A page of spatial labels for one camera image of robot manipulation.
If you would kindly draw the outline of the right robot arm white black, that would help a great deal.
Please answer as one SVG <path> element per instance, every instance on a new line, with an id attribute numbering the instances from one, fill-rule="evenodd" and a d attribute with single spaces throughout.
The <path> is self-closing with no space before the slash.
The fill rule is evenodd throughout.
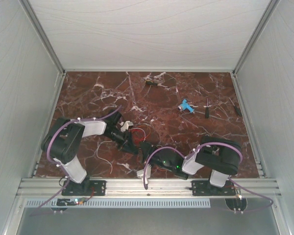
<path id="1" fill-rule="evenodd" d="M 158 147 L 149 142 L 140 143 L 140 149 L 145 164 L 140 177 L 145 189 L 148 189 L 148 178 L 154 165 L 184 180 L 195 175 L 203 167 L 208 167 L 211 169 L 211 175 L 207 189 L 216 195 L 223 191 L 228 177 L 238 173 L 239 165 L 243 161 L 239 143 L 210 136 L 204 136 L 200 144 L 187 156 L 173 147 Z"/>

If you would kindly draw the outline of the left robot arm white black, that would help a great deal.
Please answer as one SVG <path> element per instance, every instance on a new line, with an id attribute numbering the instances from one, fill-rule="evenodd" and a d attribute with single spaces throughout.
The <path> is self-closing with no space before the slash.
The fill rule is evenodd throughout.
<path id="1" fill-rule="evenodd" d="M 87 171 L 82 167 L 77 153 L 81 140 L 89 136 L 103 135 L 117 144 L 120 151 L 137 155 L 127 121 L 125 128 L 117 127 L 122 117 L 119 108 L 111 110 L 106 116 L 85 119 L 69 119 L 60 117 L 56 120 L 41 143 L 41 150 L 46 153 L 48 161 L 60 167 L 65 175 L 74 182 L 74 190 L 85 195 L 91 189 L 91 183 L 86 180 Z"/>

